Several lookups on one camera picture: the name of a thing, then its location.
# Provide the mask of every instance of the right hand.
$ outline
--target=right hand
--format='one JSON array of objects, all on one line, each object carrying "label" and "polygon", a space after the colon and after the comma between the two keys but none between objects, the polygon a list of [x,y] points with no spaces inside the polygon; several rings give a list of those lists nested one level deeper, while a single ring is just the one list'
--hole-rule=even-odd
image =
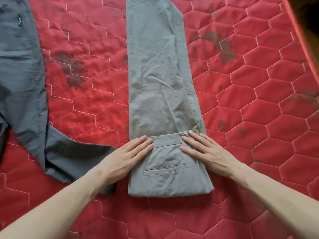
[{"label": "right hand", "polygon": [[202,153],[185,146],[180,146],[181,151],[205,162],[209,171],[233,178],[237,169],[244,165],[210,137],[195,132],[189,132],[189,135],[195,140],[186,136],[182,136],[182,139]]}]

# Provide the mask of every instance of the left hand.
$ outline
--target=left hand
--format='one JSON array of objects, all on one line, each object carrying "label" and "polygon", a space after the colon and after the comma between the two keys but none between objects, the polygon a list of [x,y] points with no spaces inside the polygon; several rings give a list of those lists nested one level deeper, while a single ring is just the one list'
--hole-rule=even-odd
[{"label": "left hand", "polygon": [[152,139],[146,140],[146,136],[142,136],[129,141],[106,156],[93,168],[102,174],[103,186],[123,179],[135,164],[152,150],[152,142]]}]

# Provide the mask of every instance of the fabric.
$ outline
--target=fabric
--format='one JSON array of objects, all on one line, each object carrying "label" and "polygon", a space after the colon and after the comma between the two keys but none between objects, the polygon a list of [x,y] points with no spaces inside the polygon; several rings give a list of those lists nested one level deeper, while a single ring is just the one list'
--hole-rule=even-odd
[{"label": "fabric", "polygon": [[182,14],[170,0],[126,0],[130,139],[154,148],[131,171],[132,196],[209,193],[205,165],[179,149],[189,130],[205,133],[192,83]]},{"label": "fabric", "polygon": [[116,148],[75,142],[47,124],[44,63],[28,0],[0,0],[0,33],[0,154],[10,126],[46,174],[71,183]]}]

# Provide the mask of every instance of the hand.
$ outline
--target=hand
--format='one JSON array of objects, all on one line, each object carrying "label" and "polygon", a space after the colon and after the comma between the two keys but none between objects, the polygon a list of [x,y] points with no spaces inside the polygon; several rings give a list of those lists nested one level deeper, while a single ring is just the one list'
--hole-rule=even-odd
[{"label": "hand", "polygon": [[104,180],[102,187],[124,178],[134,165],[152,150],[152,142],[152,139],[146,140],[146,136],[142,136],[106,156],[94,167],[102,174]]},{"label": "hand", "polygon": [[241,167],[240,161],[210,137],[194,132],[189,132],[189,135],[197,141],[186,136],[182,136],[182,139],[202,153],[184,146],[180,146],[181,151],[205,162],[209,171],[221,176],[232,177],[236,169]]}]

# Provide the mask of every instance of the welt pocket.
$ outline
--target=welt pocket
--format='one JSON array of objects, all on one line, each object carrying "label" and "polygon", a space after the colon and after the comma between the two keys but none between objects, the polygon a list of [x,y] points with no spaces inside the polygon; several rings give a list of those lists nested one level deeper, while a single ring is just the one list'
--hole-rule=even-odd
[{"label": "welt pocket", "polygon": [[172,166],[166,166],[162,168],[146,169],[144,170],[143,175],[147,176],[147,175],[171,173],[171,172],[177,172],[184,169],[187,169],[187,166],[185,164],[172,165]]}]

